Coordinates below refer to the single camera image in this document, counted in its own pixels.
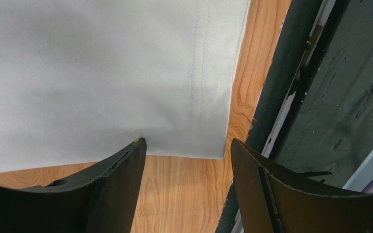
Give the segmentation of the white Coca-Cola print t-shirt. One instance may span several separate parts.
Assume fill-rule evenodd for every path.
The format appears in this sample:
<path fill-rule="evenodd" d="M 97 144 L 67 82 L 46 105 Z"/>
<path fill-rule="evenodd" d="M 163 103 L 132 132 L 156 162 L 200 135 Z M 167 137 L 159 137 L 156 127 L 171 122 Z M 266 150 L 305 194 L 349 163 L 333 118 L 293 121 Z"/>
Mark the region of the white Coca-Cola print t-shirt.
<path fill-rule="evenodd" d="M 222 159 L 248 0 L 0 0 L 0 172 Z"/>

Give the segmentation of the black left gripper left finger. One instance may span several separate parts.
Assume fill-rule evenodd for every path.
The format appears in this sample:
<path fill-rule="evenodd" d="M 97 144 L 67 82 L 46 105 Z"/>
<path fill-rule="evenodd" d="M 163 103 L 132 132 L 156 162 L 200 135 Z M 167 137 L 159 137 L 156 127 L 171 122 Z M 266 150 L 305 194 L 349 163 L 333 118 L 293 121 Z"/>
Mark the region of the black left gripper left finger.
<path fill-rule="evenodd" d="M 47 186 L 0 186 L 0 233 L 128 233 L 145 166 L 139 138 Z"/>

